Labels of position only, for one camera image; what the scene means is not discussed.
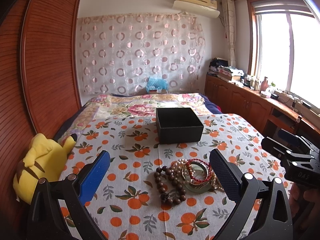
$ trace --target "pink bottle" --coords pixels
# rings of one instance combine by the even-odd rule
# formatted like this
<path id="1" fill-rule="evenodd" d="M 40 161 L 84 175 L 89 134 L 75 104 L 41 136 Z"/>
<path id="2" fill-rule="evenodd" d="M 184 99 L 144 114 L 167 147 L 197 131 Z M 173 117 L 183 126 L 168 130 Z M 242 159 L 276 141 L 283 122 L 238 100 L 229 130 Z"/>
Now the pink bottle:
<path id="1" fill-rule="evenodd" d="M 261 91 L 266 91 L 266 89 L 269 87 L 268 85 L 268 78 L 264 77 L 264 81 L 262 81 L 261 86 L 260 86 L 260 92 Z"/>

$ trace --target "wooden window frame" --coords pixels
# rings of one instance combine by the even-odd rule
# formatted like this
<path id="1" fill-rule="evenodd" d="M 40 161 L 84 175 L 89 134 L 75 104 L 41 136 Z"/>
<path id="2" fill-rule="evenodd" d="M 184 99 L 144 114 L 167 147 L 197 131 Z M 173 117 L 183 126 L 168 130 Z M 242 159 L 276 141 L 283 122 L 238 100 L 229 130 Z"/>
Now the wooden window frame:
<path id="1" fill-rule="evenodd" d="M 248 65 L 248 75 L 255 76 L 257 74 L 257 63 L 258 63 L 258 23 L 256 21 L 256 16 L 254 15 L 253 2 L 262 0 L 247 0 L 248 13 L 249 13 L 249 32 L 250 32 L 250 49 L 249 49 L 249 65 Z"/>

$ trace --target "bedspread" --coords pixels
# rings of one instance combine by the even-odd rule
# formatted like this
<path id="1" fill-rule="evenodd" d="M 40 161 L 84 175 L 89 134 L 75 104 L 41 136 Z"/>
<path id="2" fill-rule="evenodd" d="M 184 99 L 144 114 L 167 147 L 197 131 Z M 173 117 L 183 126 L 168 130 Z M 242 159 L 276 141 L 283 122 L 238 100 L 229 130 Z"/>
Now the bedspread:
<path id="1" fill-rule="evenodd" d="M 93 199 L 85 204 L 108 239 L 194 239 L 208 240 L 218 232 L 235 203 L 219 191 L 196 194 L 187 190 L 187 200 L 178 206 L 161 204 L 153 173 L 179 158 L 208 161 L 210 151 L 220 150 L 242 172 L 257 179 L 284 180 L 284 170 L 273 156 L 261 149 L 263 138 L 246 120 L 235 114 L 201 115 L 204 124 L 201 141 L 159 145 L 155 118 L 111 117 L 92 120 L 84 129 L 60 179 L 78 173 L 92 163 L 101 150 L 111 156 L 111 165 Z M 168 192 L 175 194 L 163 179 Z M 74 237 L 74 228 L 65 203 L 60 202 L 65 221 Z M 256 200 L 239 238 L 246 236 L 259 209 Z"/>
<path id="2" fill-rule="evenodd" d="M 210 114 L 204 99 L 198 93 L 143 95 L 135 97 L 116 97 L 99 95 L 86 103 L 86 109 L 72 123 L 71 127 L 58 140 L 59 143 L 71 134 L 78 137 L 91 120 L 117 117 L 156 116 L 157 107 L 191 107 L 196 114 Z"/>

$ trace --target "red string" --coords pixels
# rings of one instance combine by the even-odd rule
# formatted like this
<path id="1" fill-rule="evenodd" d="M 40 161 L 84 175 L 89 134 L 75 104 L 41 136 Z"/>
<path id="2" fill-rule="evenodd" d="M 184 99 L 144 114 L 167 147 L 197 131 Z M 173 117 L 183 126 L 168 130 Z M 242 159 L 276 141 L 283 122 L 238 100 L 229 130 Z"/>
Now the red string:
<path id="1" fill-rule="evenodd" d="M 202 182 L 202 183 L 203 183 L 203 182 L 209 181 L 209 180 L 211 179 L 211 174 L 212 174 L 210 163 L 206 163 L 206 162 L 204 162 L 203 160 L 200 160 L 200 159 L 190 159 L 190 160 L 187 161 L 186 165 L 187 165 L 187 166 L 190 166 L 190 164 L 191 164 L 192 161 L 201 161 L 203 164 L 207 165 L 207 166 L 209 167 L 209 173 L 208 173 L 208 176 L 207 176 L 207 178 L 206 178 L 205 180 L 196 179 L 195 177 L 193 177 L 193 176 L 191 175 L 191 172 L 189 172 L 189 177 L 190 177 L 191 179 L 197 181 L 197 182 Z"/>

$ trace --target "air conditioner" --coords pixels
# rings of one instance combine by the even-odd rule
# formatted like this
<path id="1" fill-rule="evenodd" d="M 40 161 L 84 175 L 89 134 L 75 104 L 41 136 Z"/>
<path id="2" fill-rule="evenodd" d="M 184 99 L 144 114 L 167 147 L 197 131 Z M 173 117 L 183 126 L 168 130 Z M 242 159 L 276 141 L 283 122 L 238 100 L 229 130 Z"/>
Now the air conditioner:
<path id="1" fill-rule="evenodd" d="M 175 0 L 172 9 L 210 18 L 217 18 L 220 14 L 217 10 L 217 1 L 215 0 Z"/>

